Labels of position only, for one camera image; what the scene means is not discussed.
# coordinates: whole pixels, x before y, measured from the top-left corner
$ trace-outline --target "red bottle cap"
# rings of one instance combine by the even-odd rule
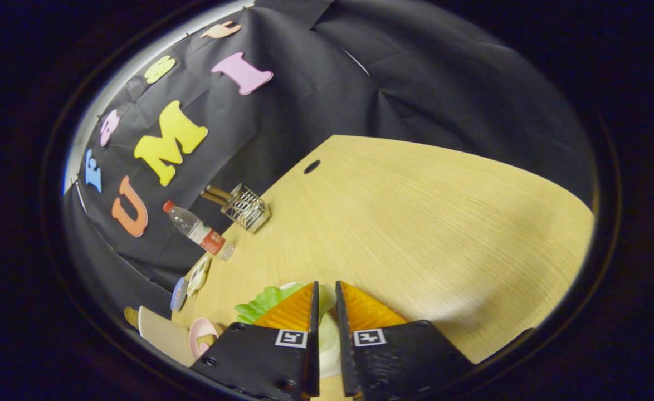
[[[171,200],[164,203],[164,212],[169,213],[173,208],[174,208],[174,203]]]

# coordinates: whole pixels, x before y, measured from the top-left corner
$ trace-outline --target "metal wire basket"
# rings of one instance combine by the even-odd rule
[[[231,198],[227,205],[221,208],[221,213],[249,233],[258,231],[271,216],[265,201],[242,183],[231,191]]]

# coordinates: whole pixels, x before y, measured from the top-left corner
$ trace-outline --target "yellow letter m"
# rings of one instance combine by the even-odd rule
[[[193,124],[179,109],[179,101],[172,101],[164,108],[159,115],[159,127],[161,138],[142,136],[134,148],[134,157],[143,158],[159,175],[161,185],[166,186],[174,178],[176,168],[165,165],[162,160],[176,164],[183,162],[176,141],[181,144],[183,153],[191,153],[208,135],[208,129]]]

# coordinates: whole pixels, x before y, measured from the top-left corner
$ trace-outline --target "wooden chopstick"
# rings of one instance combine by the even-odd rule
[[[205,190],[203,190],[203,191],[201,192],[201,196],[203,196],[205,199],[208,199],[209,201],[212,201],[212,202],[218,203],[218,205],[221,205],[221,206],[225,206],[225,205],[228,204],[228,202],[225,201],[225,199],[223,199],[223,198],[218,198],[218,197],[215,196],[215,195],[211,195],[210,193],[207,193]]]
[[[213,195],[216,195],[216,196],[219,196],[219,197],[225,199],[226,201],[230,201],[231,198],[233,198],[233,195],[231,195],[230,193],[227,193],[226,191],[224,191],[222,189],[219,189],[219,188],[216,188],[216,187],[214,187],[212,185],[208,185],[206,187],[206,190],[208,192],[212,193]]]

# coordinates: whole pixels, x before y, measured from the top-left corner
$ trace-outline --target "foam letter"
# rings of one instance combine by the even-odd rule
[[[240,31],[240,28],[243,27],[243,25],[237,23],[236,25],[228,28],[228,25],[230,25],[231,23],[233,23],[233,21],[228,21],[228,22],[218,23],[217,25],[213,25],[201,35],[201,38],[205,38],[206,36],[210,36],[214,39],[225,38],[226,36],[230,36],[233,33]]]
[[[92,158],[92,149],[85,155],[85,184],[93,185],[102,193],[102,169],[97,167],[97,160]]]
[[[211,72],[222,72],[229,76],[240,86],[238,93],[243,96],[252,93],[273,77],[271,71],[260,71],[243,60],[242,51],[224,58]]]
[[[161,185],[169,185],[176,174],[173,165],[165,165],[161,160],[180,164],[184,161],[176,145],[180,142],[184,153],[191,153],[208,135],[206,127],[193,124],[179,109],[179,101],[172,101],[159,115],[161,138],[145,135],[134,148],[134,157],[144,162],[159,175]]]
[[[175,63],[176,60],[171,58],[171,56],[163,56],[162,58],[159,58],[159,61],[153,63],[144,74],[144,78],[147,79],[147,84],[153,84],[154,82],[159,81],[159,78],[169,72]]]
[[[129,199],[129,202],[131,202],[131,205],[136,209],[136,220],[131,220],[131,217],[121,207],[119,198],[116,198],[113,205],[111,205],[111,216],[116,218],[129,234],[132,234],[134,237],[140,237],[144,233],[144,230],[146,230],[147,223],[149,223],[149,214],[147,213],[144,202],[141,202],[141,198],[134,192],[134,188],[129,185],[128,175],[125,175],[121,179],[119,194],[125,195]]]
[[[116,109],[112,110],[109,113],[109,116],[106,116],[105,122],[102,123],[102,128],[100,129],[100,134],[102,134],[102,137],[100,138],[100,144],[102,146],[106,145],[106,142],[108,142],[109,137],[113,134],[113,132],[116,130],[116,127],[119,125],[119,114],[116,112]]]

